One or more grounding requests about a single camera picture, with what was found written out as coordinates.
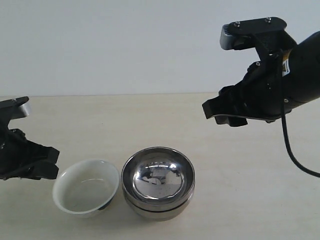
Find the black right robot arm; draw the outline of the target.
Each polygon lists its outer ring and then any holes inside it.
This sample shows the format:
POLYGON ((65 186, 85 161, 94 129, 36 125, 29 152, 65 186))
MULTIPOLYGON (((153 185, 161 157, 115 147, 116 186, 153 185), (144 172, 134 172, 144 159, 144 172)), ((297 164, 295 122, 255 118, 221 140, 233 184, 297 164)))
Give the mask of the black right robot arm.
POLYGON ((240 127, 248 119, 272 123, 319 97, 320 33, 315 32, 289 50, 252 63, 240 82, 223 87, 202 109, 218 125, 240 127))

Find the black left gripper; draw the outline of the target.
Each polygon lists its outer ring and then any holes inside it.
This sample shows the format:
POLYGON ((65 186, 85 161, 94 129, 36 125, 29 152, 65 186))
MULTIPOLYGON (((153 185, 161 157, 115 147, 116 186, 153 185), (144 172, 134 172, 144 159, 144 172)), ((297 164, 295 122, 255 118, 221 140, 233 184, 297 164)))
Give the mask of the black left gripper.
POLYGON ((8 125, 7 120, 0 120, 0 179, 55 180, 60 151, 28 140, 23 131, 8 125))

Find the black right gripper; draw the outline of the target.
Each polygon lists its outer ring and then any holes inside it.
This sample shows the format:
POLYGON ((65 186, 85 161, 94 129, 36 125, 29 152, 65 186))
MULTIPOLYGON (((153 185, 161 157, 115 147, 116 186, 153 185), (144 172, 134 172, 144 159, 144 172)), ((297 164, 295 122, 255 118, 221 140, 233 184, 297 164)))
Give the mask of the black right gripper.
POLYGON ((262 120, 272 123, 281 118, 281 107, 290 113, 298 106, 286 94, 282 78, 286 51, 279 51, 247 69, 243 79, 223 87, 219 96, 206 100, 202 109, 206 119, 214 118, 218 125, 242 127, 247 120, 262 120))

